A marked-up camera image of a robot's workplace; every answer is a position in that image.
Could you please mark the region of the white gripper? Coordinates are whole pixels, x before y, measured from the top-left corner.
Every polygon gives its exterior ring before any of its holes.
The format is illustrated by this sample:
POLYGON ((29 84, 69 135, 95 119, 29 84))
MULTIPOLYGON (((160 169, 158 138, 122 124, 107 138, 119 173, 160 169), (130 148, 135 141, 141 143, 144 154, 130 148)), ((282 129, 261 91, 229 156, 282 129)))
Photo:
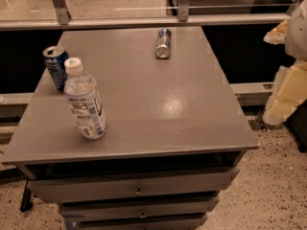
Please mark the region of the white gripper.
MULTIPOLYGON (((289 56, 307 60, 307 8, 299 7, 264 36, 272 45, 284 44, 289 56)), ((290 68, 281 66, 277 71, 263 121, 268 125, 280 125, 307 100, 307 62, 296 61, 290 68)))

